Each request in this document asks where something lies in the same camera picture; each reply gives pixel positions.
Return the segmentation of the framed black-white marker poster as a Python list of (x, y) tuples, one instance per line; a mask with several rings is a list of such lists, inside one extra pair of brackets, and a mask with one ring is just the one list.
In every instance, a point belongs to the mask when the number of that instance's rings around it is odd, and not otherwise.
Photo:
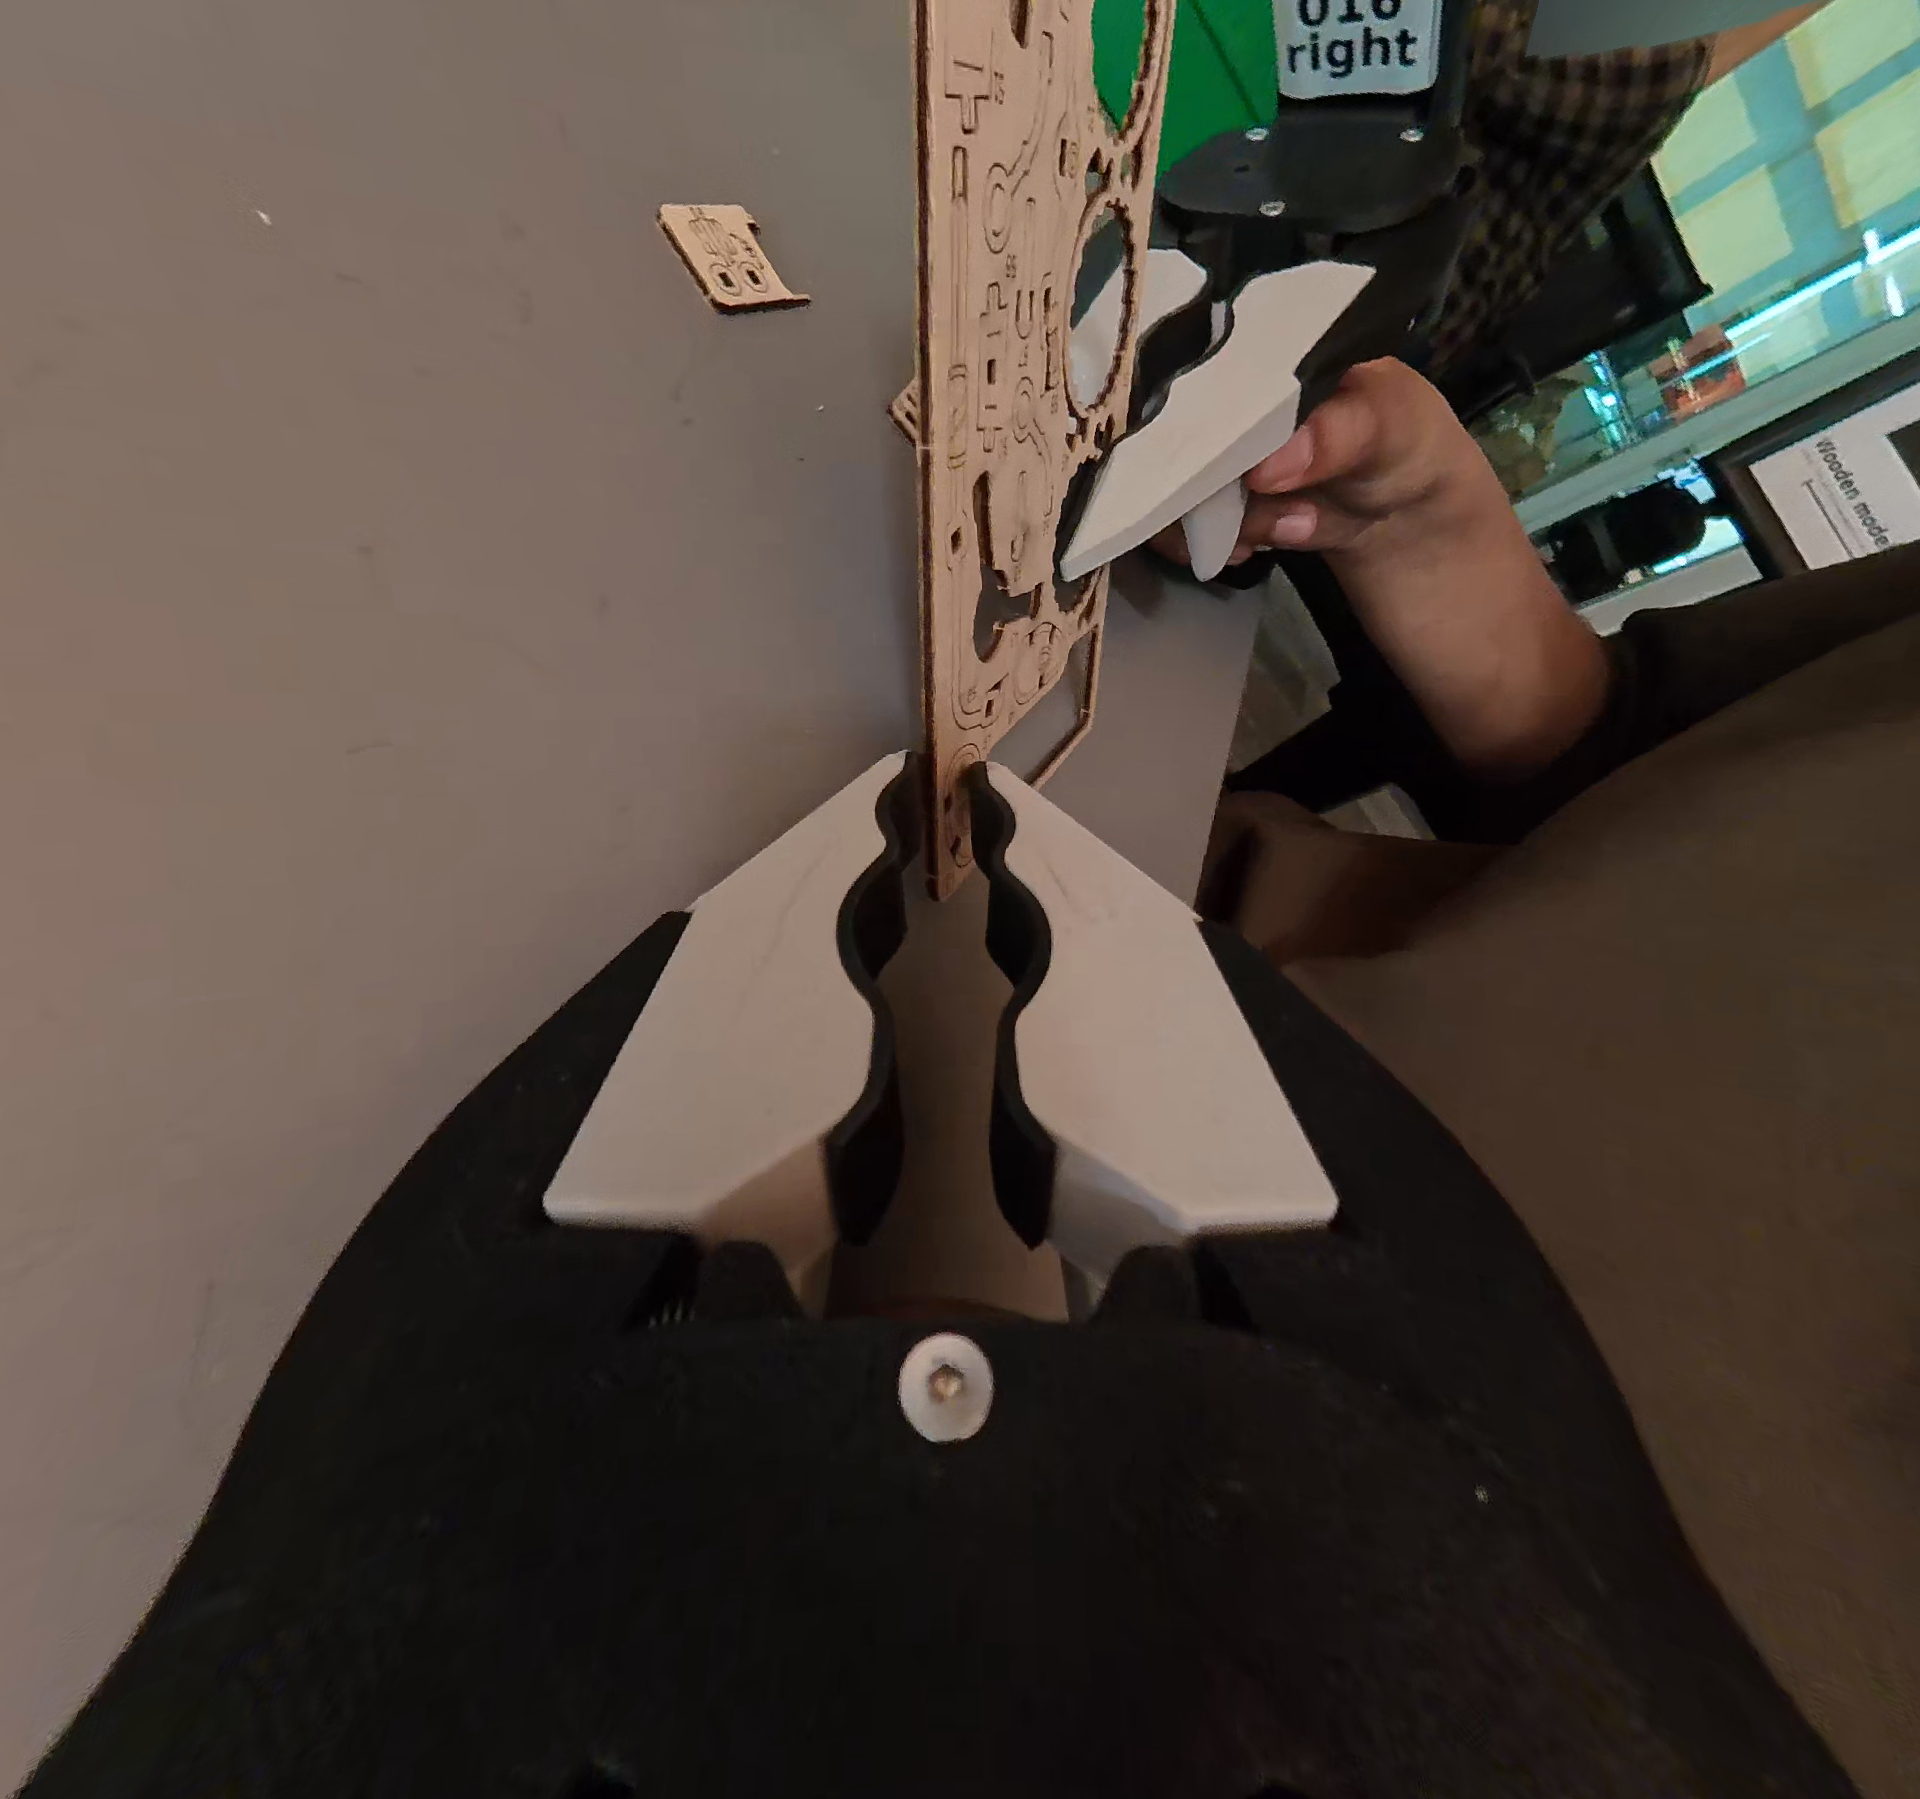
[(1874, 561), (1918, 541), (1918, 384), (1834, 392), (1711, 461), (1769, 576)]

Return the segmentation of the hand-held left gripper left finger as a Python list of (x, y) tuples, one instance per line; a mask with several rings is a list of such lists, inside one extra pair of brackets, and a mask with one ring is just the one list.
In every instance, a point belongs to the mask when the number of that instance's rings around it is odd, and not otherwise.
[(544, 1188), (553, 1224), (757, 1244), (812, 1300), (900, 1187), (910, 755), (669, 917), (663, 971)]

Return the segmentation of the small wooden piece round holes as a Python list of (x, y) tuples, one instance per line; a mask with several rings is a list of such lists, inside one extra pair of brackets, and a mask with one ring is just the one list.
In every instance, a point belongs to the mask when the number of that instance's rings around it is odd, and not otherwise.
[(740, 315), (811, 304), (777, 274), (744, 205), (660, 203), (656, 222), (715, 312)]

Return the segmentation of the green plastic bin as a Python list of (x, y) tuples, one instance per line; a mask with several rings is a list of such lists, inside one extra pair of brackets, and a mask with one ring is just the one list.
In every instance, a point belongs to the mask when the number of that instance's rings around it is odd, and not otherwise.
[[(1272, 0), (1176, 0), (1159, 173), (1225, 133), (1274, 124), (1280, 106)], [(1124, 116), (1145, 31), (1145, 0), (1092, 0), (1092, 81)]]

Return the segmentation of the person's right hand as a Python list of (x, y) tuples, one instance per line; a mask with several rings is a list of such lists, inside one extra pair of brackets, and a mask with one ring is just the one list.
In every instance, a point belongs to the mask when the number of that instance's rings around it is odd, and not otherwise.
[(1326, 560), (1356, 605), (1409, 609), (1498, 573), (1518, 522), (1447, 400), (1401, 362), (1347, 372), (1243, 482), (1230, 563)]

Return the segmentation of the person's right forearm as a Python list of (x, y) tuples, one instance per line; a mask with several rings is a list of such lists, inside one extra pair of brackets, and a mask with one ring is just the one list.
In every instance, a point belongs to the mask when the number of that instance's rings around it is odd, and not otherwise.
[(1370, 524), (1336, 579), (1428, 729), (1477, 785), (1541, 780), (1608, 707), (1612, 660), (1477, 473)]

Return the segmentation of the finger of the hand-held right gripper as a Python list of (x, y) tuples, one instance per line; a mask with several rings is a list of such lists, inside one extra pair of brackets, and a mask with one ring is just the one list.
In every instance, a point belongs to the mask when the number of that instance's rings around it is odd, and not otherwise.
[(1061, 577), (1082, 579), (1170, 527), (1193, 577), (1219, 577), (1241, 542), (1249, 471), (1297, 428), (1306, 354), (1373, 276), (1317, 259), (1250, 276), (1221, 301), (1218, 337), (1099, 465)]
[[(1071, 401), (1086, 413), (1106, 395), (1120, 340), (1126, 266), (1116, 266), (1071, 329)], [(1184, 251), (1147, 251), (1134, 285), (1137, 343), (1131, 416), (1153, 416), (1178, 372), (1211, 348), (1210, 274)]]

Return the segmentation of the wooden puzzle parts sheet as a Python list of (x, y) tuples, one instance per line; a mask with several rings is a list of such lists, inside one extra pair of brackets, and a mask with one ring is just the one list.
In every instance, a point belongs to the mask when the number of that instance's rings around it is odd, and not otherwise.
[(1126, 98), (1096, 0), (912, 0), (924, 883), (973, 875), (968, 775), (1049, 697), (1084, 739), (1109, 576), (1061, 567), (1073, 493), (1131, 419), (1176, 0), (1143, 0)]

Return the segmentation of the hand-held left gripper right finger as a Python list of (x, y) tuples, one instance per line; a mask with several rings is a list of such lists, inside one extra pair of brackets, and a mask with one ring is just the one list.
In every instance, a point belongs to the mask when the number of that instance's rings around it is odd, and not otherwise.
[(973, 769), (1014, 1236), (1107, 1285), (1140, 1248), (1327, 1229), (1336, 1188), (1199, 915), (1007, 769)]

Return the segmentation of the grey desk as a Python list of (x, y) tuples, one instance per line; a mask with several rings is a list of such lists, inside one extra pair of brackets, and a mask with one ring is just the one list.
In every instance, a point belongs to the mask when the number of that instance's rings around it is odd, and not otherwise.
[(404, 1163), (918, 743), (912, 130), (909, 0), (5, 0), (5, 1796)]

